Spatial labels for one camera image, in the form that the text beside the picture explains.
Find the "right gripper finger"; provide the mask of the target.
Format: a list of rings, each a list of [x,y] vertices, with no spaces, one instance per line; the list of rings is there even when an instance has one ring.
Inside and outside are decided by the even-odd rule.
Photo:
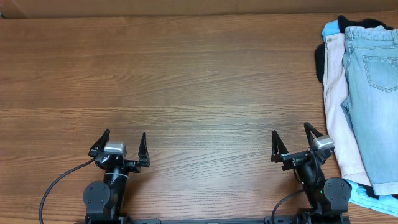
[[[271,154],[271,161],[278,163],[283,162],[284,157],[288,156],[289,152],[281,140],[280,136],[278,135],[276,130],[272,132],[272,154]]]
[[[310,146],[315,138],[323,136],[323,134],[316,130],[309,122],[304,123],[304,129]]]

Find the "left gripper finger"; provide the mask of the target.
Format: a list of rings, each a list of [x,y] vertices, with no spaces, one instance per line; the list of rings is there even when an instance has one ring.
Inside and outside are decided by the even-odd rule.
[[[149,167],[150,166],[150,158],[149,152],[147,150],[147,141],[146,141],[146,133],[143,132],[141,137],[141,142],[139,146],[139,165],[142,167]]]
[[[96,157],[99,152],[103,152],[106,143],[109,141],[110,130],[106,129],[102,136],[90,147],[88,155]]]

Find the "light blue denim shorts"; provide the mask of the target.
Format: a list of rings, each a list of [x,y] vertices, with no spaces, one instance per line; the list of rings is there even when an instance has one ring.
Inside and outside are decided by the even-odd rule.
[[[376,195],[397,193],[397,30],[345,29],[341,107]]]

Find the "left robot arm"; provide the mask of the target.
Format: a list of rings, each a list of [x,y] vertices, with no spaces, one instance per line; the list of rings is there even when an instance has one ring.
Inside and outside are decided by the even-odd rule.
[[[102,181],[90,183],[83,192],[86,205],[84,222],[129,223],[129,215],[121,212],[124,194],[130,173],[140,173],[142,167],[150,166],[146,134],[143,133],[138,150],[138,160],[126,159],[126,146],[123,142],[110,141],[110,130],[90,148],[88,155],[100,169],[104,170]]]

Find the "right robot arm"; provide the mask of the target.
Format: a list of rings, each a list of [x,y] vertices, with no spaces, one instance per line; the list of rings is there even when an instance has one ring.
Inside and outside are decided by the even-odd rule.
[[[277,209],[287,200],[302,192],[305,193],[309,208],[300,208],[297,214],[284,218],[285,222],[296,224],[349,223],[348,211],[352,186],[348,181],[332,177],[327,179],[321,166],[334,153],[335,143],[331,137],[317,131],[310,123],[304,124],[308,149],[291,154],[276,130],[272,132],[271,161],[282,163],[282,170],[292,170],[297,182],[302,186],[277,203],[270,221],[278,223],[281,217],[275,215]]]

